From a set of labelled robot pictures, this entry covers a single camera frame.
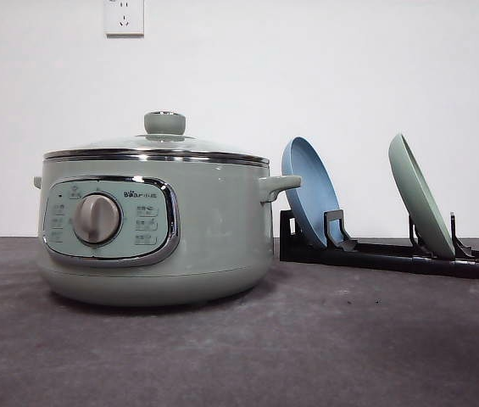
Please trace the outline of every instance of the glass lid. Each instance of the glass lid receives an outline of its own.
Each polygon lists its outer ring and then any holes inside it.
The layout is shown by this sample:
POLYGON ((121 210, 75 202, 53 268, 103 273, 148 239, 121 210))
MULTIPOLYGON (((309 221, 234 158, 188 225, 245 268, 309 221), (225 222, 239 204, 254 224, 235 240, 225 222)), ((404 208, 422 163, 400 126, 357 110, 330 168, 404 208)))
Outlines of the glass lid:
POLYGON ((261 164, 269 160, 250 155, 237 148, 230 148, 218 142, 198 140, 184 135, 186 119, 173 112, 152 112, 145 114, 147 134, 119 138, 79 146, 71 150, 53 151, 45 154, 45 160, 79 159, 161 159, 218 161, 230 164, 261 164))

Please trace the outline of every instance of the control panel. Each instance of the control panel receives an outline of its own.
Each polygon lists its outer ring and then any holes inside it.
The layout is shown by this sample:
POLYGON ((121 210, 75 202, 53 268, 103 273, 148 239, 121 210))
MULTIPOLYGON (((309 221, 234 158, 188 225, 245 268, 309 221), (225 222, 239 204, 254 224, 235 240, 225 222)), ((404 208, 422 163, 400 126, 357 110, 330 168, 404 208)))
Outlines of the control panel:
POLYGON ((49 191, 43 240, 60 259, 151 264, 178 239, 176 197, 160 180, 94 176, 59 181, 49 191))

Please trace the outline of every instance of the electric hot pot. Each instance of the electric hot pot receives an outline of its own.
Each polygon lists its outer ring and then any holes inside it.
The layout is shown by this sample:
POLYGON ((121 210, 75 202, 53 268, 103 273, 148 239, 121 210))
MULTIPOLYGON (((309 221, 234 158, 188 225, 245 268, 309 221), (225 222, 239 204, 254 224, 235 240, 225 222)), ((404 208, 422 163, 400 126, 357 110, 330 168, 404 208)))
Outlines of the electric hot pot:
POLYGON ((184 136, 185 117, 145 115, 147 134, 47 153, 38 269, 68 298, 119 306, 239 293, 273 258, 270 202, 299 176, 184 136))

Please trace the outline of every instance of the silver knob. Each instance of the silver knob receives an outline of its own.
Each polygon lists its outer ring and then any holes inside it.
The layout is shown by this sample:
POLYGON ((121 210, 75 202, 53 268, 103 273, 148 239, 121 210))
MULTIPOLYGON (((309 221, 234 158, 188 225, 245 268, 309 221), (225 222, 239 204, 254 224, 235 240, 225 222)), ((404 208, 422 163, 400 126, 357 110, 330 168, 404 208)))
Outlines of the silver knob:
POLYGON ((73 218, 75 234, 90 244, 106 242, 114 236, 119 225, 119 207, 113 199, 99 193, 84 197, 73 218))
POLYGON ((147 134, 172 134, 181 136, 185 133, 187 119, 182 114, 173 112, 151 112, 145 114, 147 134))

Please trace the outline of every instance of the button icon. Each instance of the button icon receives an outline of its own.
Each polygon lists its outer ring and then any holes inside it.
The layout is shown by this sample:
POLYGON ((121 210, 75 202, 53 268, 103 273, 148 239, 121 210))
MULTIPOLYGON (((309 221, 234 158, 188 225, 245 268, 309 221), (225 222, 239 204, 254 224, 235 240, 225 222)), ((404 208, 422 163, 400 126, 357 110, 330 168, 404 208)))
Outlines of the button icon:
POLYGON ((136 245, 154 245, 157 242, 156 236, 151 235, 136 235, 136 245))
POLYGON ((140 217, 154 217, 158 216, 158 208, 154 206, 138 206, 137 216, 140 217))
POLYGON ((156 231, 158 222, 154 219, 138 219, 136 220, 136 231, 156 231))
POLYGON ((49 242, 61 243, 62 241, 62 231, 51 231, 49 242))
POLYGON ((81 199, 81 190, 77 185, 72 185, 70 189, 70 193, 68 194, 68 198, 70 199, 81 199))
POLYGON ((51 220, 51 227, 53 229, 62 229, 63 228, 63 226, 62 226, 63 222, 64 222, 64 218, 53 218, 51 220))
POLYGON ((53 215, 61 216, 64 214, 65 206, 63 203, 57 203, 53 206, 53 215))

